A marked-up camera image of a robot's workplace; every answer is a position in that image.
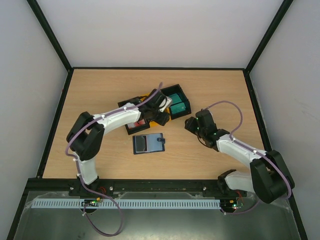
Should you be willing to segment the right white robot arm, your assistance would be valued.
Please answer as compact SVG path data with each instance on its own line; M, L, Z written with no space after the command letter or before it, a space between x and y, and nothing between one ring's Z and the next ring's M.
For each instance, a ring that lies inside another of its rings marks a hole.
M278 151L257 149L238 140L227 130L217 127L208 109L188 118L184 128L202 140L206 147L236 159L250 170L244 173L231 169L221 174L218 191L222 195L229 196L235 190L251 192L266 204L291 197L295 183Z

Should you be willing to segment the black card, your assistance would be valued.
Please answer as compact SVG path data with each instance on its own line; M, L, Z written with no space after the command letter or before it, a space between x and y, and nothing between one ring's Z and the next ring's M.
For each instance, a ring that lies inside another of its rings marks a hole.
M147 137L145 135L134 136L134 152L145 153L147 151Z

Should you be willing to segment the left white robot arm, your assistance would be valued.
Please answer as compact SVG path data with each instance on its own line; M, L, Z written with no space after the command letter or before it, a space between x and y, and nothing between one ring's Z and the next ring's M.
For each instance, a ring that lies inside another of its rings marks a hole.
M100 151L103 137L109 132L140 120L156 122L164 126L170 119L166 109L173 100L159 88L147 96L126 100L124 105L100 114L81 113L66 137L65 154L73 157L77 176L90 185L98 179L96 155Z

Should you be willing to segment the dark blue card holder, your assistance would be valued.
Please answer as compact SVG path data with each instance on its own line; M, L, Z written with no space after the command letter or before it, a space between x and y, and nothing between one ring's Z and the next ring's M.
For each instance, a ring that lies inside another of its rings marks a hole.
M147 139L147 151L141 153L135 153L134 150L134 136L144 135ZM166 140L164 138L163 133L151 133L151 134L140 134L134 135L132 137L133 143L133 154L134 155L141 155L141 154L149 154L149 153L156 153L156 152L164 152L165 151L165 143Z

